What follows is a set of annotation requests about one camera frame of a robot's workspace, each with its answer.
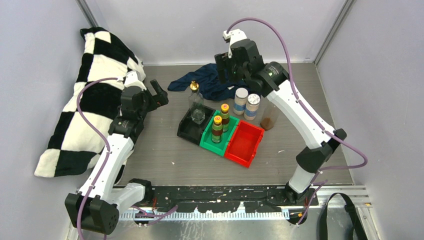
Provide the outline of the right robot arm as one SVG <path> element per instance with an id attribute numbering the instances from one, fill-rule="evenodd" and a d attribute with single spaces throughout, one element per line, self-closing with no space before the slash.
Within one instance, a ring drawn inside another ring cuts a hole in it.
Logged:
<path id="1" fill-rule="evenodd" d="M 314 110 L 305 111 L 308 103 L 291 86 L 289 73 L 275 61 L 264 63 L 256 43 L 248 38 L 227 40 L 228 51 L 215 55 L 219 80 L 239 82 L 275 105 L 294 125 L 305 141 L 305 148 L 296 156 L 297 167 L 286 183 L 281 196 L 283 203 L 299 205 L 307 198 L 307 191 L 315 174 L 328 161 L 340 143 L 326 134 L 330 132 L 344 140 L 343 129 L 334 129 Z"/>

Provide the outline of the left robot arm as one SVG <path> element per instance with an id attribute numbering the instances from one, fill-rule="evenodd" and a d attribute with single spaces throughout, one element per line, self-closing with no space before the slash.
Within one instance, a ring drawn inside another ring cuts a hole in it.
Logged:
<path id="1" fill-rule="evenodd" d="M 148 207 L 153 202 L 154 190 L 148 180 L 134 178 L 119 192 L 113 193 L 112 190 L 123 162 L 144 129 L 147 113 L 169 103 L 168 93 L 156 79 L 150 81 L 156 92 L 152 95 L 142 82 L 130 82 L 126 77 L 120 109 L 110 125 L 109 135 L 104 136 L 86 118 L 80 106 L 83 93 L 100 82 L 101 79 L 90 82 L 76 100 L 77 111 L 82 119 L 105 143 L 88 180 L 77 193 L 69 193 L 65 199 L 66 210 L 80 240 L 84 239 L 83 231 L 103 234 L 106 238 L 117 227 L 121 212 L 136 203 Z"/>

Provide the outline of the clear glass cruet gold spout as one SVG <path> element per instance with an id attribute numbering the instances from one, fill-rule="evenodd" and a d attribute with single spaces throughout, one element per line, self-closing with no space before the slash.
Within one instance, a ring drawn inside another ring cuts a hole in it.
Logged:
<path id="1" fill-rule="evenodd" d="M 191 119 L 194 123 L 200 125 L 206 117 L 204 97 L 200 93 L 200 86 L 195 80 L 191 81 L 189 88 L 191 90 L 191 94 L 188 97 L 188 102 Z"/>

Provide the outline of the sauce bottle yellow cap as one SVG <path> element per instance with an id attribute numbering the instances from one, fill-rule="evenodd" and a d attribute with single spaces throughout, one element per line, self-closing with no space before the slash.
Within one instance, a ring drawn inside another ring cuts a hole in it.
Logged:
<path id="1" fill-rule="evenodd" d="M 230 106 L 227 103 L 221 105 L 220 115 L 222 118 L 222 129 L 223 132 L 226 132 L 229 128 L 230 123 L 230 114 L 229 114 Z"/>
<path id="2" fill-rule="evenodd" d="M 216 115 L 213 118 L 213 124 L 211 127 L 211 140 L 214 143 L 220 143 L 222 141 L 222 134 L 223 134 L 222 120 L 223 119 L 220 115 Z"/>

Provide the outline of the spice jar plain lid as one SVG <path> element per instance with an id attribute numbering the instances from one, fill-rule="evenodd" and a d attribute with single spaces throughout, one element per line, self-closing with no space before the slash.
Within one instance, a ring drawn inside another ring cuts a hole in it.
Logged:
<path id="1" fill-rule="evenodd" d="M 235 91 L 233 112 L 236 115 L 242 115 L 245 112 L 248 95 L 248 90 L 243 87 L 239 87 Z"/>

